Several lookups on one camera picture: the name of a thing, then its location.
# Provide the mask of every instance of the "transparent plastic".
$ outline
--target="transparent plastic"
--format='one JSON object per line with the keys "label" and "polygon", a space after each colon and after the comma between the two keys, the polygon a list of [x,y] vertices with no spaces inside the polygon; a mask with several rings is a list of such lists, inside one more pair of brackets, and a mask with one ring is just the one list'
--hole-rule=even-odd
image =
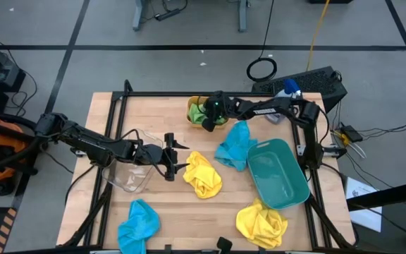
{"label": "transparent plastic", "polygon": [[[137,131],[139,138],[143,140],[143,145],[153,144],[163,147],[162,140],[140,129]],[[130,133],[127,139],[137,140],[135,132]],[[102,176],[106,181],[126,192],[140,193],[155,171],[156,169],[152,165],[139,166],[114,160],[109,167],[103,169]]]}

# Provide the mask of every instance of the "concrete floor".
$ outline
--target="concrete floor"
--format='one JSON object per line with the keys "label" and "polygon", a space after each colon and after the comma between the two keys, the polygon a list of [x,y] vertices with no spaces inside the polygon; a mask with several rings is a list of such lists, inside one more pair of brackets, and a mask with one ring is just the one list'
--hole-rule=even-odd
{"label": "concrete floor", "polygon": [[[0,41],[4,44],[68,45],[83,0],[0,0]],[[161,2],[152,0],[162,12]],[[188,8],[168,20],[150,20],[133,32],[134,3],[126,0],[91,0],[76,44],[261,44],[270,0],[251,0],[248,31],[238,33],[237,4],[223,0],[190,0]],[[406,30],[406,0],[392,1]],[[170,8],[180,1],[171,1]],[[276,1],[267,44],[309,45],[323,5],[305,0]],[[152,10],[144,14],[152,15]],[[316,40],[317,45],[405,46],[385,1],[354,0],[330,5]],[[39,91],[27,104],[26,118],[36,121],[44,112],[51,89],[66,55],[63,50],[13,50],[19,66],[31,73]],[[305,70],[308,51],[266,51],[278,63],[277,77]],[[259,55],[250,50],[86,51],[75,50],[54,105],[54,111],[85,124],[93,92],[122,90],[129,79],[134,90],[250,91],[247,65]],[[349,94],[343,100],[344,123],[358,129],[391,128],[406,124],[406,51],[316,51],[312,68],[332,66],[343,74]],[[267,73],[261,66],[258,75]],[[22,90],[33,92],[27,78]],[[406,132],[392,133],[361,144],[368,154],[359,160],[365,171],[393,186],[406,183]],[[59,161],[73,169],[75,157],[65,145],[52,146]],[[344,174],[362,181],[347,158],[339,161]],[[40,172],[27,185],[6,251],[51,248],[56,243],[63,201],[71,175],[48,157],[39,156]],[[382,183],[362,173],[376,188]],[[0,197],[10,206],[13,196]],[[406,206],[392,205],[383,213],[406,228]],[[361,247],[405,253],[406,235],[383,221],[377,234],[358,226]]]}

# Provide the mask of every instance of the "teal bowl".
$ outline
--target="teal bowl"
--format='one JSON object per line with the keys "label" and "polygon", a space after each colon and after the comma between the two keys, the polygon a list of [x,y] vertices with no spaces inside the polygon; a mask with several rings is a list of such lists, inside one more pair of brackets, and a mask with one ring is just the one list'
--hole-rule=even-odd
{"label": "teal bowl", "polygon": [[251,146],[248,167],[259,196],[272,209],[283,209],[309,197],[305,176],[286,141],[272,139]]}

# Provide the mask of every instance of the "wooden tabletop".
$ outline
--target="wooden tabletop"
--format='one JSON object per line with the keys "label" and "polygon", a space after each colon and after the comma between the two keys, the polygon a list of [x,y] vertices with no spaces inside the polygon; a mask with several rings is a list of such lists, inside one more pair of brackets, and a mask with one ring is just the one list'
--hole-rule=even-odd
{"label": "wooden tabletop", "polygon": [[[304,94],[304,97],[315,101],[323,108],[319,93]],[[86,128],[104,133],[110,99],[110,92],[93,94]],[[159,138],[162,138],[164,133],[175,133],[175,139],[180,144],[190,147],[189,150],[178,150],[178,162],[185,163],[193,150],[202,153],[222,178],[221,192],[207,200],[197,198],[193,187],[183,180],[185,169],[178,172],[174,182],[165,181],[158,173],[155,173],[140,194],[127,193],[115,187],[111,197],[104,248],[118,248],[118,225],[128,219],[130,202],[142,198],[159,214],[161,220],[161,228],[148,240],[147,249],[161,250],[166,244],[171,244],[172,249],[175,250],[217,249],[217,240],[223,236],[233,242],[233,250],[258,250],[258,247],[248,242],[235,227],[236,214],[242,208],[250,205],[257,197],[257,190],[249,170],[237,172],[236,169],[225,167],[214,159],[216,148],[225,140],[236,120],[231,119],[224,129],[216,129],[213,133],[206,132],[202,128],[192,128],[185,117],[187,99],[187,97],[129,97],[122,133],[132,128],[142,129]],[[265,100],[252,97],[247,99]],[[112,138],[115,136],[120,103],[117,107]],[[251,138],[257,138],[259,142],[281,138],[287,141],[291,150],[294,151],[293,135],[288,120],[275,126],[263,116],[257,116],[247,123],[250,127]],[[319,137],[322,137],[327,128],[324,116],[319,117],[317,126]],[[331,144],[331,137],[327,137],[323,144]],[[324,158],[324,162],[338,168],[334,158]],[[78,158],[73,180],[88,168],[88,159]],[[96,172],[97,170],[91,171],[70,192],[57,240],[58,244],[67,241],[87,216]],[[326,214],[346,240],[353,243],[355,237],[339,176],[330,169],[321,167],[319,179]],[[296,205],[279,212],[288,219],[289,227],[283,236],[283,244],[276,250],[311,250],[304,205]],[[320,221],[315,213],[314,218],[318,242],[320,246],[323,246]],[[98,216],[94,223],[92,243],[97,241],[99,223]]]}

